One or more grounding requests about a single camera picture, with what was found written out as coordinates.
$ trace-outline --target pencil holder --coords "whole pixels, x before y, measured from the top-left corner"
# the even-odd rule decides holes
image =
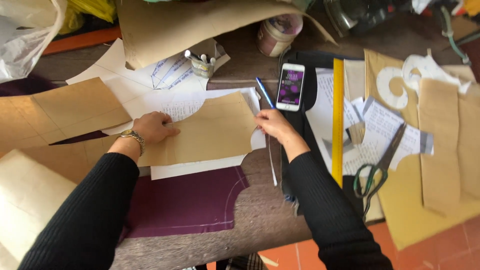
[[[208,79],[213,76],[214,66],[200,60],[192,60],[193,74]]]

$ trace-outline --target smartphone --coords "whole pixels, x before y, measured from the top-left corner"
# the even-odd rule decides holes
[[[298,111],[303,92],[303,74],[305,66],[285,63],[278,84],[276,108],[279,110]]]

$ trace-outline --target phone screen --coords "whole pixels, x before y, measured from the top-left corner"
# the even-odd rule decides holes
[[[300,91],[303,81],[303,71],[282,70],[278,102],[300,105]]]

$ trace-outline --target scissors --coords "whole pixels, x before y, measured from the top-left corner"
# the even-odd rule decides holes
[[[395,135],[393,136],[392,141],[390,142],[390,145],[388,146],[387,150],[385,151],[384,155],[380,159],[380,161],[374,165],[374,164],[363,164],[360,169],[358,169],[357,174],[355,175],[355,179],[353,180],[353,191],[355,192],[355,196],[357,198],[365,198],[367,197],[367,203],[365,205],[365,210],[363,212],[363,220],[365,220],[365,217],[367,216],[367,212],[370,209],[370,200],[372,199],[373,195],[377,193],[377,191],[382,187],[382,185],[385,183],[385,181],[388,178],[388,167],[390,167],[390,163],[392,162],[393,155],[396,152],[396,149],[400,145],[400,141],[402,140],[403,133],[405,133],[405,129],[407,128],[407,124],[403,123],[395,132]],[[360,172],[364,168],[370,167],[370,173],[368,174],[367,178],[367,184],[365,186],[365,190],[362,192],[360,188],[359,192],[359,181],[360,181]],[[380,170],[382,174],[382,178],[380,179],[380,182],[378,185],[370,192],[370,188],[372,187],[372,184],[374,183],[373,177],[375,176],[375,173]]]

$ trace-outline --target black ribbed sleeve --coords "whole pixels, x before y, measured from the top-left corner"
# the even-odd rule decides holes
[[[341,188],[310,152],[292,160],[288,170],[327,269],[393,269]]]
[[[129,157],[103,155],[39,234],[19,269],[109,269],[138,175]]]

